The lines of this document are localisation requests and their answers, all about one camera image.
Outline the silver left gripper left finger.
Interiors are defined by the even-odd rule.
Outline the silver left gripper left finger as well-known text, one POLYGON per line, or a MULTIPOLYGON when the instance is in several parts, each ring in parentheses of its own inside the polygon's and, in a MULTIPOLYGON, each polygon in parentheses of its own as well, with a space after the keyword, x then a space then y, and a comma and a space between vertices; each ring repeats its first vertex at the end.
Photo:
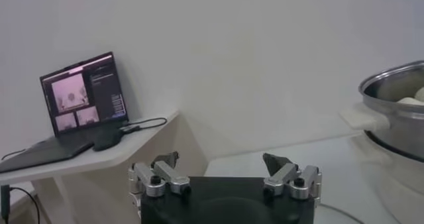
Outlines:
POLYGON ((150 165, 144 162, 132 164, 128 169, 129 193, 162 197, 169 187, 173 194, 188 196, 191 193, 190 178, 175 170, 179 157, 179 153, 173 151, 157 156, 150 165))

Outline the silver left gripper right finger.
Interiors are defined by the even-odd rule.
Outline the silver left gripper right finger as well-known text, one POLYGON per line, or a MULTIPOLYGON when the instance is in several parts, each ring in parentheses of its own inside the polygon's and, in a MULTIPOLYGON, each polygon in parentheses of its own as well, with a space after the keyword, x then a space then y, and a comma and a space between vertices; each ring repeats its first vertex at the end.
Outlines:
POLYGON ((317 166, 301 169, 286 157, 264 153, 262 159, 269 177, 264 178, 265 199, 288 193, 293 199, 321 199, 322 172, 317 166))

